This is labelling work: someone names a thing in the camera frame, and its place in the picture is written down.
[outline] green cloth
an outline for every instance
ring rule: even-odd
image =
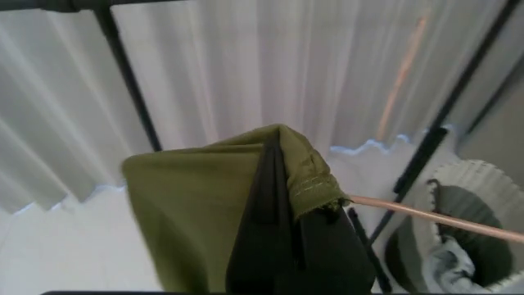
[[[166,291],[225,291],[229,256],[260,152],[275,132],[295,219],[345,198],[307,138],[285,125],[124,162],[129,199]]]

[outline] gray cloth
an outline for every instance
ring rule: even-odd
[[[489,293],[472,282],[474,273],[473,261],[450,236],[422,263],[422,276],[430,293]]]

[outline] laundry basket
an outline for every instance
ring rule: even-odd
[[[417,209],[434,211],[437,200],[441,214],[524,232],[524,193],[495,166],[458,161],[441,166],[431,179],[417,196]],[[523,245],[412,217],[405,219],[386,245],[386,264],[407,291],[434,292],[423,278],[422,262],[440,245],[442,235],[453,237],[471,258],[473,283],[492,293],[524,292],[514,290],[524,281]]]

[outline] white curtain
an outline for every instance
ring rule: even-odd
[[[112,11],[164,148],[284,123],[326,154],[420,135],[503,4],[220,0]]]
[[[0,12],[0,207],[121,185],[151,147],[91,12]]]

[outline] copper-colored pole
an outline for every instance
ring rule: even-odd
[[[501,238],[508,241],[514,241],[518,243],[524,243],[524,234],[511,232],[504,229],[497,229],[487,225],[479,225],[471,221],[460,220],[454,217],[443,216],[441,214],[420,211],[413,209],[411,207],[396,203],[379,200],[373,197],[361,197],[349,195],[349,198],[352,202],[359,205],[371,206],[371,207],[380,207],[387,210],[402,212],[411,216],[420,217],[423,219],[435,221],[443,225],[453,226],[459,229],[469,230],[473,233],[485,234],[487,236]]]

